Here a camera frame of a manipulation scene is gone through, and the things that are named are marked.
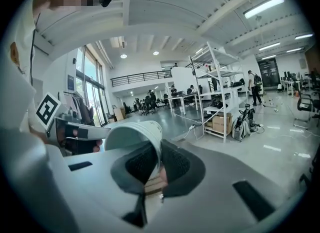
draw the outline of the desk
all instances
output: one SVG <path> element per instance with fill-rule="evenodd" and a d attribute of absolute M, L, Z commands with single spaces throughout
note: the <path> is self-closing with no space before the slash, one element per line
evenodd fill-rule
<path fill-rule="evenodd" d="M 298 84 L 298 89 L 299 91 L 301 91 L 300 89 L 300 81 L 295 81 Z M 291 97 L 294 96 L 294 88 L 293 88 L 293 84 L 295 83 L 294 81 L 287 81 L 287 80 L 280 80 L 281 85 L 283 85 L 284 90 L 286 90 L 286 92 L 289 92 L 289 88 L 288 85 L 291 85 Z"/>
<path fill-rule="evenodd" d="M 184 98 L 188 98 L 188 97 L 191 97 L 191 96 L 194 96 L 194 102 L 195 102 L 195 109 L 198 110 L 198 102 L 197 102 L 197 96 L 198 94 L 197 93 L 192 93 L 192 94 L 187 94 L 187 95 L 182 95 L 182 96 L 177 96 L 177 97 L 168 97 L 168 100 L 169 100 L 169 105 L 170 105 L 170 109 L 171 109 L 171 113 L 173 113 L 173 108 L 172 108 L 172 100 L 175 100 L 175 99 L 180 99 L 181 101 L 181 106 L 183 108 L 183 114 L 185 115 L 186 114 L 186 106 L 185 106 L 185 101 L 184 101 Z"/>

